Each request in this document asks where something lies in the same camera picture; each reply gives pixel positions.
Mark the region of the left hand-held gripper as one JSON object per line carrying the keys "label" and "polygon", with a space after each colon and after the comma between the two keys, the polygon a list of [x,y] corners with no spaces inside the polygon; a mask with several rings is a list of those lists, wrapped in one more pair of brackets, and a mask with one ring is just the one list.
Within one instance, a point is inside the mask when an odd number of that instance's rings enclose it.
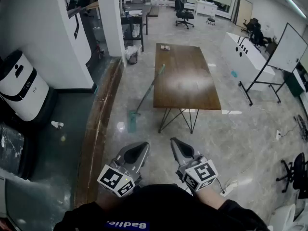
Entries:
{"label": "left hand-held gripper", "polygon": [[125,197],[142,180],[140,169],[149,154],[148,142],[135,142],[123,147],[111,163],[105,165],[98,183],[118,197]]}

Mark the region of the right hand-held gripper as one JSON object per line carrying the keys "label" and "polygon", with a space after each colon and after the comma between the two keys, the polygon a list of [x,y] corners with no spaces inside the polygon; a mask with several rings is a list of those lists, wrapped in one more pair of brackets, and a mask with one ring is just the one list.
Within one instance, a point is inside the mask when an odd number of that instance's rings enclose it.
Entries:
{"label": "right hand-held gripper", "polygon": [[213,161],[201,154],[194,156],[192,146],[175,137],[170,139],[170,145],[174,158],[179,164],[180,179],[192,192],[210,186],[218,177]]}

